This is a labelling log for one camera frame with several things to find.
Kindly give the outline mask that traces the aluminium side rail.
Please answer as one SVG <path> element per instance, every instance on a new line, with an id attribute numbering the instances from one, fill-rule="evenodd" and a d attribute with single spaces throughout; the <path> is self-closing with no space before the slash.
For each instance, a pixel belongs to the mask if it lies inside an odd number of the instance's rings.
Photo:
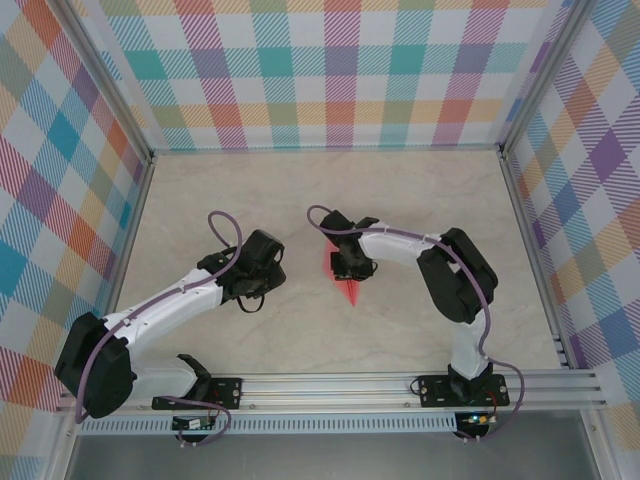
<path id="1" fill-rule="evenodd" d="M 143 176 L 141 179 L 140 188 L 138 191 L 138 195 L 136 197 L 136 201 L 134 203 L 134 208 L 129 218 L 129 224 L 127 227 L 121 255 L 118 258 L 118 261 L 116 263 L 116 267 L 114 270 L 113 282 L 111 285 L 111 290 L 109 292 L 109 297 L 106 304 L 107 313 L 113 313 L 115 311 L 119 302 L 119 298 L 121 296 L 124 280 L 125 280 L 128 265 L 131 259 L 136 236 L 139 230 L 142 214 L 145 208 L 145 204 L 146 204 L 151 183 L 153 180 L 155 167 L 156 167 L 156 164 L 154 162 L 154 158 L 151 158 L 146 162 L 145 167 L 143 169 Z"/>
<path id="2" fill-rule="evenodd" d="M 533 227 L 528 221 L 524 199 L 518 189 L 515 176 L 511 170 L 508 159 L 502 151 L 498 151 L 497 154 L 500 170 L 509 194 L 560 365 L 565 369 L 574 369 L 575 358 L 571 350 L 571 346 L 566 344 L 564 325 L 561 322 L 551 285 L 545 274 L 542 257 L 539 252 Z"/>

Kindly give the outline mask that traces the pink paper sheet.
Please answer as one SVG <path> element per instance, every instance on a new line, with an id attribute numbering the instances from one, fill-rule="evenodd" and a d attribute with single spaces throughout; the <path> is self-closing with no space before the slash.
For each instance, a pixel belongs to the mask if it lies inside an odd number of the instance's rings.
<path id="1" fill-rule="evenodd" d="M 355 307 L 360 293 L 360 284 L 355 280 L 336 280 L 331 269 L 331 254 L 337 252 L 338 249 L 330 242 L 325 242 L 322 269 L 325 276 L 329 279 L 332 286 L 335 287 L 345 299 Z"/>

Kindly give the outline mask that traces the wide aluminium mounting rail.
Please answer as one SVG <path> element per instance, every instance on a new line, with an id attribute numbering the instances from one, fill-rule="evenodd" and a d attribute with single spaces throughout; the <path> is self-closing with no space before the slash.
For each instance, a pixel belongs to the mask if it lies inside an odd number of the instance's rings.
<path id="1" fill-rule="evenodd" d="M 506 407 L 428 407 L 418 395 L 417 373 L 242 374 L 242 412 L 391 412 L 406 409 L 472 412 L 585 410 L 607 405 L 590 370 L 500 371 L 510 397 Z"/>

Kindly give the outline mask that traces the aluminium frame post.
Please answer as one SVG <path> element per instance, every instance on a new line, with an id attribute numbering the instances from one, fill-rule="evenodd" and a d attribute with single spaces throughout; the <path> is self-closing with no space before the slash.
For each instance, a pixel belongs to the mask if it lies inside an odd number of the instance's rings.
<path id="1" fill-rule="evenodd" d="M 51 8 L 56 8 L 58 19 L 85 62 L 88 72 L 96 81 L 98 89 L 112 108 L 123 131 L 132 141 L 137 152 L 144 157 L 147 163 L 151 163 L 153 160 L 152 149 L 70 0 L 49 0 L 49 4 Z"/>
<path id="2" fill-rule="evenodd" d="M 598 0 L 549 0 L 523 57 L 524 72 L 510 94 L 509 109 L 496 140 L 506 159 L 531 122 L 569 50 Z"/>

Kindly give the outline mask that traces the grey metal panel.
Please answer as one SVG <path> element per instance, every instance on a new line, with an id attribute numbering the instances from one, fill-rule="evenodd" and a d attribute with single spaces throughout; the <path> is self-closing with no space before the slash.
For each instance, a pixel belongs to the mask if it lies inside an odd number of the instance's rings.
<path id="1" fill-rule="evenodd" d="M 83 436 L 65 480 L 601 480 L 575 412 L 529 412 L 464 444 L 451 434 Z"/>

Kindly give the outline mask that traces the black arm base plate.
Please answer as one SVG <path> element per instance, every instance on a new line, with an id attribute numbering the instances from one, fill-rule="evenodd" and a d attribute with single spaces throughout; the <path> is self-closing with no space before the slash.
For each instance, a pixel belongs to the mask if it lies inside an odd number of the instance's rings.
<path id="1" fill-rule="evenodd" d="M 428 407 L 506 407 L 510 397 L 503 375 L 491 374 L 474 380 L 449 375 L 417 378 L 418 395 Z"/>
<path id="2" fill-rule="evenodd" d="M 239 408 L 242 394 L 241 378 L 211 377 L 209 379 L 197 379 L 195 384 L 183 395 L 181 399 L 215 403 L 228 410 Z M 185 404 L 172 400 L 166 400 L 163 396 L 154 397 L 151 402 L 153 410 L 189 410 L 197 409 L 198 405 Z"/>

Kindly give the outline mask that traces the thin aluminium wall bar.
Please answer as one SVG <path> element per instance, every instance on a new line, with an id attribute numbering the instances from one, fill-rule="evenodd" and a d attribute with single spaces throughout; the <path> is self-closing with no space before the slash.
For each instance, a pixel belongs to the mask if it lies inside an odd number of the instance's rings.
<path id="1" fill-rule="evenodd" d="M 310 146 L 310 147 L 261 147 L 231 149 L 155 149 L 154 156 L 205 155 L 205 154 L 275 154 L 275 153 L 319 153 L 319 152 L 379 152 L 379 151 L 500 151 L 500 144 L 436 144 L 436 145 L 392 145 L 392 146 Z"/>

